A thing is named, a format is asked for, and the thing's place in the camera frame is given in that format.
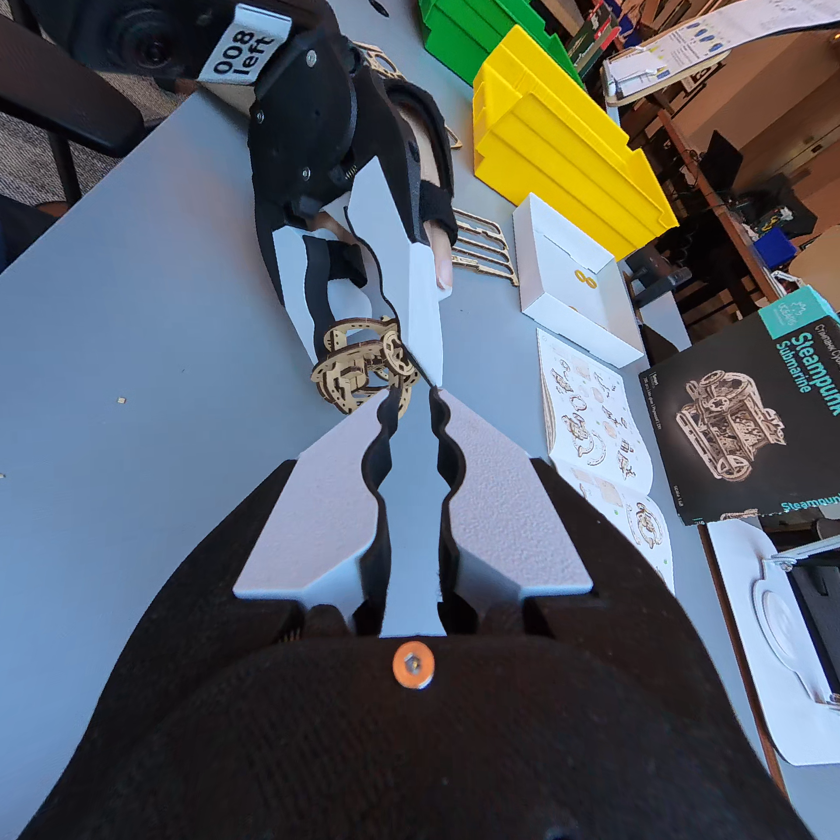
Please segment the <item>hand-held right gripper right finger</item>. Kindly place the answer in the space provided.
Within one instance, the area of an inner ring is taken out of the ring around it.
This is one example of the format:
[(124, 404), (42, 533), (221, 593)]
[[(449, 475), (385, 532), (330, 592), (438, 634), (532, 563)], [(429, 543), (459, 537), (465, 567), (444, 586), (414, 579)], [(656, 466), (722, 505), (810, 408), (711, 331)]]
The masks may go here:
[(525, 449), (441, 388), (429, 395), (448, 484), (438, 541), (440, 622), (472, 634), (497, 606), (588, 595), (593, 580)]

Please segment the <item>stack of green plastic bins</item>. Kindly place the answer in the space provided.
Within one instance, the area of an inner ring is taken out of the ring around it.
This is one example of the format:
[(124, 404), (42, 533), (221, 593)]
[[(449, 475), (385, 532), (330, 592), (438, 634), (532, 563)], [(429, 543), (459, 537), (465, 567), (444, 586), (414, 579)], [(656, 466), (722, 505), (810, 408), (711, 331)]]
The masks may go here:
[(560, 39), (568, 29), (558, 2), (420, 1), (418, 8), (427, 52), (470, 85), (489, 53), (515, 25), (583, 84)]

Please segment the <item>wooden ring model assembly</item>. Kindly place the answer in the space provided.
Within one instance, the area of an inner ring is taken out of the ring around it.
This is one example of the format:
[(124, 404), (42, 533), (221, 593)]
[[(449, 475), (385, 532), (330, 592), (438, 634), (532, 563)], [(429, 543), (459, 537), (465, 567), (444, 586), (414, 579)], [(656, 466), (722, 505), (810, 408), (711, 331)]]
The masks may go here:
[(323, 335), (327, 351), (311, 372), (321, 397), (349, 415), (376, 395), (402, 390), (398, 416), (404, 415), (420, 372), (403, 346), (395, 318), (347, 318)]

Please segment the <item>white instruction booklet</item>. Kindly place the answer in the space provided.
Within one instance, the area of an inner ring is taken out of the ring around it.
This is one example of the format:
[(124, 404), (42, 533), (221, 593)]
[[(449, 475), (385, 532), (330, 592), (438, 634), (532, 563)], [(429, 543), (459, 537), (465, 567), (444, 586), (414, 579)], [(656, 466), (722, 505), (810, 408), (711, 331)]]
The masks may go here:
[(664, 513), (649, 496), (654, 465), (620, 374), (537, 329), (549, 458), (675, 593)]

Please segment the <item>wooden part sheet frame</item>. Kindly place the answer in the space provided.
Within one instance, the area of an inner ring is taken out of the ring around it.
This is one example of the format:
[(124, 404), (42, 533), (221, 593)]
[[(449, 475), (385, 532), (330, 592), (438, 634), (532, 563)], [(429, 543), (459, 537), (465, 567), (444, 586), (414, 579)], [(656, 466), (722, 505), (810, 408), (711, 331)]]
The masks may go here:
[[(371, 68), (379, 73), (383, 78), (408, 82), (408, 79), (380, 47), (376, 45), (368, 45), (359, 41), (354, 41), (353, 43), (356, 47), (358, 47), (363, 58), (371, 66)], [(446, 122), (444, 123), (444, 128), (448, 136), (450, 150), (461, 150), (464, 146), (461, 139)]]

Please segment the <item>white cardboard box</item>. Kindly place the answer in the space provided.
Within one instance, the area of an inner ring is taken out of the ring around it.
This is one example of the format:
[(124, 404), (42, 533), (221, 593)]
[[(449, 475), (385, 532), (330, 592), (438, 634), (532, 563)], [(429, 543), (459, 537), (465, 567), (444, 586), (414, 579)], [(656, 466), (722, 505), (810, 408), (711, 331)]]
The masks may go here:
[[(622, 369), (644, 356), (625, 280), (613, 255), (531, 193), (512, 215), (521, 311)], [(591, 289), (574, 271), (597, 281)]]

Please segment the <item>white document stand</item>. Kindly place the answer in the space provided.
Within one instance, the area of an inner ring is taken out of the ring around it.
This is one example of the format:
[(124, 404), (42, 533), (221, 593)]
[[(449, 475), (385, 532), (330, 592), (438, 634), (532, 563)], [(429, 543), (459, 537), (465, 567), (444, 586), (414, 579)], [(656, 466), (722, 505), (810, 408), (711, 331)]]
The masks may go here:
[(838, 689), (770, 537), (740, 519), (707, 528), (774, 747), (794, 766), (838, 764)]

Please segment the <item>person's left hand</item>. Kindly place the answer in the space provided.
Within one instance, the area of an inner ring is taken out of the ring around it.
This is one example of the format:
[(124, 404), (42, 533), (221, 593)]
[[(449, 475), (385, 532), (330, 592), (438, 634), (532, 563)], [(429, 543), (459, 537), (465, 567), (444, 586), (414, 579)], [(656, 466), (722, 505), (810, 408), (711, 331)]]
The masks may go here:
[[(420, 112), (405, 104), (398, 104), (398, 111), (411, 126), (419, 149), (421, 161), (421, 176), (423, 181), (429, 181), (440, 186), (438, 165), (434, 153), (433, 134)], [(433, 252), (435, 262), (435, 276), (437, 288), (450, 292), (453, 287), (452, 248), (448, 234), (444, 227), (436, 220), (423, 222), (423, 228)]]

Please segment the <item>papers on clipboard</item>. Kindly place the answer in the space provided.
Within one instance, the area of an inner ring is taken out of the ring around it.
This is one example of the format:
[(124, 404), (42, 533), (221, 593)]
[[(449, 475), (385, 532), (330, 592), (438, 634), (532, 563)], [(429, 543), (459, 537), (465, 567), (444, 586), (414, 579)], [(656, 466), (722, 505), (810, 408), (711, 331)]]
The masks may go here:
[(605, 104), (619, 108), (699, 71), (760, 39), (836, 28), (838, 1), (741, 1), (692, 18), (605, 61)]

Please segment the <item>black office chair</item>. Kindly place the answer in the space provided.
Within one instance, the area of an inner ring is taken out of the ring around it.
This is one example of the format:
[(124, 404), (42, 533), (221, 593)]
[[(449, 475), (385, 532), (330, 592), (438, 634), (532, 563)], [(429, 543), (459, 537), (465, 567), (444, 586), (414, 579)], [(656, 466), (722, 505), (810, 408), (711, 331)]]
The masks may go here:
[(46, 131), (66, 204), (81, 199), (69, 142), (123, 158), (147, 136), (141, 111), (45, 39), (25, 2), (1, 15), (1, 110)]

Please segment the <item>black model kit box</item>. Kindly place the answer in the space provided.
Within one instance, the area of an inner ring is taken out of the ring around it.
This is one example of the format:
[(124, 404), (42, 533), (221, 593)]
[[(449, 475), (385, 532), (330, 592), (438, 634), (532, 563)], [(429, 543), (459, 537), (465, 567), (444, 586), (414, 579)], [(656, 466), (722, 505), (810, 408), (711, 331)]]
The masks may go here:
[(838, 503), (839, 322), (811, 287), (639, 381), (686, 525)]

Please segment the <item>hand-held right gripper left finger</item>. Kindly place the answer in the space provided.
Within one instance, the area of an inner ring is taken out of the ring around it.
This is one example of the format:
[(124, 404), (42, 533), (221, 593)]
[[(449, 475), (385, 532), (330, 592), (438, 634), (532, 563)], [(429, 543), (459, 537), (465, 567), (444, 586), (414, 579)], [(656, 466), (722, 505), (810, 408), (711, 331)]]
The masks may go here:
[(381, 633), (392, 548), (379, 488), (402, 396), (385, 388), (300, 454), (234, 584), (238, 599), (332, 606), (358, 635)]

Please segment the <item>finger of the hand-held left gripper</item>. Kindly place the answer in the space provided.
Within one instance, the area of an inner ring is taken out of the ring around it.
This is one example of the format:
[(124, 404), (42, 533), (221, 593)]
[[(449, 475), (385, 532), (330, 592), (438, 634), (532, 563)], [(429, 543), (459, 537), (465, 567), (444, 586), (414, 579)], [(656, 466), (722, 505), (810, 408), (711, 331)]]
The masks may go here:
[(403, 346), (429, 383), (441, 387), (445, 294), (437, 286), (434, 252), (407, 236), (378, 158), (356, 174), (345, 214), (351, 232), (377, 262), (381, 294), (397, 316)]
[(272, 235), (282, 303), (312, 365), (334, 323), (382, 313), (380, 278), (368, 249), (348, 231), (287, 226)]

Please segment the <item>stack of yellow plastic bins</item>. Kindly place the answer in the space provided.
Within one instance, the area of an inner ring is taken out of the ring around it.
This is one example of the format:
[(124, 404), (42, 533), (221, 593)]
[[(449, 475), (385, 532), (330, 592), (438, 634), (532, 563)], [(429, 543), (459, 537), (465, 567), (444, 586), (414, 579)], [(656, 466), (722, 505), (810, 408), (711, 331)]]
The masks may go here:
[(473, 88), (474, 173), (511, 203), (535, 195), (617, 259), (678, 225), (645, 153), (521, 26)]

